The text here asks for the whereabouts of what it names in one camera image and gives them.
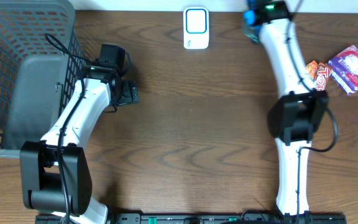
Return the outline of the red orange snack wrapper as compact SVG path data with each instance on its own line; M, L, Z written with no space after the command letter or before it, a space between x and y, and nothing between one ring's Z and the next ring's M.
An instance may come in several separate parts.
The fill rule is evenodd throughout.
M331 73L332 68L328 64L323 62L318 63L316 76L314 78L314 84L318 91L323 91L326 89L326 85L328 84Z

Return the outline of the orange tissue packet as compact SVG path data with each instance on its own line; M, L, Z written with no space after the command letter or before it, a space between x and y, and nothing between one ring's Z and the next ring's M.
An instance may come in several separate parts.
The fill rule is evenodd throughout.
M312 62L310 62L306 65L306 71L308 72L309 76L311 77L311 79L313 81L316 80L318 67L319 67L319 65L318 65L317 61L315 61L315 60L313 60Z

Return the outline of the purple pad package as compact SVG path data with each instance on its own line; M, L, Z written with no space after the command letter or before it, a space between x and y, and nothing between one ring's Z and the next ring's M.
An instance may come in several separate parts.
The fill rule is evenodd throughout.
M331 77L347 94L358 92L358 48L352 45L328 61Z

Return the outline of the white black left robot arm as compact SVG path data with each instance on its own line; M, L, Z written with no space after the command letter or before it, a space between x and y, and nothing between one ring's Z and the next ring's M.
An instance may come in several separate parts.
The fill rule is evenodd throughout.
M138 102L135 82L116 68L84 65L56 123L40 141L27 141L20 150L24 206L50 212L62 223L107 223L108 207L92 196L85 148L107 107Z

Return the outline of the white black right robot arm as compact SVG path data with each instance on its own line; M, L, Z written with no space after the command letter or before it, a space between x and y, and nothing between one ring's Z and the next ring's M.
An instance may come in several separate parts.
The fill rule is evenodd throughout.
M266 50L278 90L278 101L268 112L270 135L279 158L276 206L284 217L302 217L307 199L308 156L328 104L306 71L296 37L294 15L285 1L248 1L244 34Z

